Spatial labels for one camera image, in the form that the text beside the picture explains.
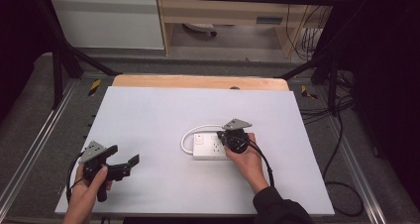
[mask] white power strip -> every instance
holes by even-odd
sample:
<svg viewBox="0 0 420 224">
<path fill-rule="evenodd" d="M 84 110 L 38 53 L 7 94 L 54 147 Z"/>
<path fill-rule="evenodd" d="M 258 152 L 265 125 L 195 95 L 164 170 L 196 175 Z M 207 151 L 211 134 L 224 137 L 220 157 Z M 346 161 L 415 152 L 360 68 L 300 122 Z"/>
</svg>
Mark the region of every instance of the white power strip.
<svg viewBox="0 0 420 224">
<path fill-rule="evenodd" d="M 225 148 L 216 133 L 194 134 L 192 156 L 201 161 L 226 161 Z"/>
</svg>

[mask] white power cord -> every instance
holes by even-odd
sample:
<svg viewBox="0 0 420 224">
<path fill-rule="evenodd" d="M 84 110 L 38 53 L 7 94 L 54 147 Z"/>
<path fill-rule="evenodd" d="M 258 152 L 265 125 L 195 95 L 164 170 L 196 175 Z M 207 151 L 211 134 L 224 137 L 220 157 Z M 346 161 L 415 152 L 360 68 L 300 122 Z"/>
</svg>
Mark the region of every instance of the white power cord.
<svg viewBox="0 0 420 224">
<path fill-rule="evenodd" d="M 202 128 L 206 128 L 206 127 L 217 127 L 217 128 L 223 128 L 223 125 L 209 124 L 209 125 L 203 125 L 203 126 L 199 126 L 199 127 L 196 127 L 196 128 L 193 128 L 193 129 L 189 130 L 188 132 L 186 132 L 186 133 L 185 133 L 185 135 L 184 135 L 184 136 L 182 137 L 182 139 L 181 139 L 181 148 L 182 148 L 182 150 L 183 150 L 183 151 L 185 151 L 187 154 L 192 155 L 192 151 L 188 151 L 188 150 L 186 150 L 186 149 L 185 149 L 185 146 L 184 146 L 184 141 L 185 141 L 185 138 L 186 138 L 189 134 L 191 134 L 192 132 L 197 131 L 197 130 L 202 129 Z"/>
</svg>

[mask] person's left hand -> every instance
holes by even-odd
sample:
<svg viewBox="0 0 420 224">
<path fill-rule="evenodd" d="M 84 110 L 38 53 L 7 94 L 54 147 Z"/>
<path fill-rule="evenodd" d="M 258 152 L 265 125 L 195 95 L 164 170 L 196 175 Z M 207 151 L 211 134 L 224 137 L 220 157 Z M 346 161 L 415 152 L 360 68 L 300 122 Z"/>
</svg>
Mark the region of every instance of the person's left hand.
<svg viewBox="0 0 420 224">
<path fill-rule="evenodd" d="M 96 173 L 91 183 L 84 179 L 74 185 L 70 203 L 62 223 L 89 223 L 90 213 L 96 201 L 96 194 L 101 184 L 105 181 L 107 173 L 108 168 L 103 167 Z M 83 179 L 83 165 L 77 168 L 75 181 L 81 179 Z M 107 190 L 111 189 L 111 184 L 112 182 L 107 182 Z"/>
</svg>

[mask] white table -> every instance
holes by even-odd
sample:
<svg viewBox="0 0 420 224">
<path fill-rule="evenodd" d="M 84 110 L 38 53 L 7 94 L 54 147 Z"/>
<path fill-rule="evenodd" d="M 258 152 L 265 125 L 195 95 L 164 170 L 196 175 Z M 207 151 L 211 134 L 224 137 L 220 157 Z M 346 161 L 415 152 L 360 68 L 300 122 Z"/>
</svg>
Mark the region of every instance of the white table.
<svg viewBox="0 0 420 224">
<path fill-rule="evenodd" d="M 84 147 L 92 140 L 118 145 L 109 165 L 135 154 L 140 163 L 131 176 L 114 182 L 108 200 L 93 212 L 255 214 L 253 192 L 232 162 L 195 161 L 179 145 L 189 129 L 232 118 L 253 124 L 246 132 L 256 133 L 283 198 L 299 202 L 312 216 L 334 214 L 292 92 L 155 87 L 109 87 L 106 92 Z M 192 136 L 186 144 L 192 145 Z M 55 212 L 64 213 L 66 207 L 63 195 Z"/>
</svg>

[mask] black sleeve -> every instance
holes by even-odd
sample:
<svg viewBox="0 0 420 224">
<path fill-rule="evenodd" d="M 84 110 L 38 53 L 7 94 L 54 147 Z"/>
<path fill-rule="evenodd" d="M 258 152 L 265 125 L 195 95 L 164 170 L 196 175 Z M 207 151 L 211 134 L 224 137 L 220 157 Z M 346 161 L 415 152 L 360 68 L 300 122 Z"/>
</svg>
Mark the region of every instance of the black sleeve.
<svg viewBox="0 0 420 224">
<path fill-rule="evenodd" d="M 313 224 L 309 214 L 294 201 L 284 200 L 275 187 L 267 187 L 254 197 L 256 224 Z"/>
</svg>

